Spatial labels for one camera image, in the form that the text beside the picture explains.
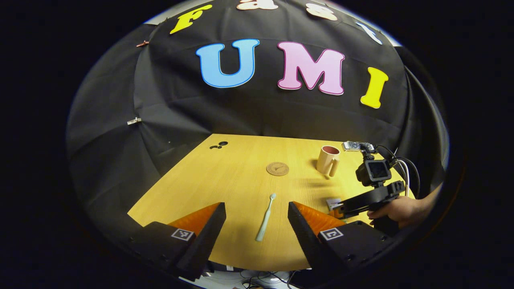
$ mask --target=pink letter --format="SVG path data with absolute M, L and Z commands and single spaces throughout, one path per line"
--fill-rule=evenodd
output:
M 284 78 L 279 80 L 279 87 L 283 89 L 299 89 L 302 83 L 298 81 L 297 71 L 302 74 L 308 89 L 313 89 L 323 75 L 323 82 L 319 90 L 326 94 L 342 95 L 341 66 L 344 55 L 331 49 L 325 49 L 318 60 L 307 52 L 307 49 L 296 42 L 280 42 L 278 47 L 284 51 Z

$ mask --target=blue letter u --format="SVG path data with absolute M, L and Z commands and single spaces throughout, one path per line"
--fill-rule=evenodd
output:
M 211 44 L 198 49 L 196 55 L 200 56 L 201 76 L 205 83 L 219 88 L 246 83 L 255 72 L 253 50 L 257 45 L 257 39 L 241 39 L 232 43 L 232 46 L 239 50 L 239 71 L 230 75 L 222 72 L 219 62 L 219 52 L 225 48 L 223 44 Z

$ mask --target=mug handle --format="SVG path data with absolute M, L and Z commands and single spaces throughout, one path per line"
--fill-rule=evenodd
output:
M 330 174 L 329 176 L 335 176 L 336 175 L 336 170 L 337 170 L 337 166 L 339 165 L 339 158 L 338 157 L 334 157 L 332 159 L 332 168 L 330 169 Z

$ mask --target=black fabric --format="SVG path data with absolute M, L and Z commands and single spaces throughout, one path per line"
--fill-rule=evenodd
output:
M 136 230 L 139 225 L 127 215 L 130 208 L 212 133 L 399 146 L 398 154 L 418 165 L 422 184 L 432 182 L 433 166 L 423 172 L 421 167 L 423 158 L 436 152 L 423 145 L 430 149 L 437 131 L 395 48 L 370 27 L 383 42 L 377 44 L 349 15 L 334 10 L 338 20 L 328 21 L 308 14 L 305 3 L 239 11 L 233 1 L 211 2 L 213 7 L 190 27 L 172 35 L 176 16 L 158 26 L 141 25 L 91 69 L 70 112 L 67 148 L 78 197 L 106 236 L 119 242 Z M 260 41 L 252 79 L 233 88 L 207 85 L 196 50 L 223 43 L 222 71 L 231 74 L 239 69 L 232 42 L 248 38 Z M 136 47 L 143 40 L 150 44 Z M 344 94 L 309 90 L 301 76 L 300 89 L 279 88 L 281 41 L 304 44 L 314 60 L 324 49 L 343 53 Z M 389 76 L 379 109 L 360 103 L 369 85 L 368 67 Z M 135 117 L 142 121 L 127 125 Z

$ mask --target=white cable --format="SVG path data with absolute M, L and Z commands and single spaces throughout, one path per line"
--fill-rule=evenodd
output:
M 405 163 L 401 159 L 397 159 L 396 161 L 399 162 L 400 165 L 405 168 L 405 171 L 406 171 L 406 182 L 407 182 L 407 185 L 405 187 L 405 196 L 409 196 L 409 185 L 411 183 L 410 177 L 409 177 L 409 167 L 407 167 L 407 163 Z

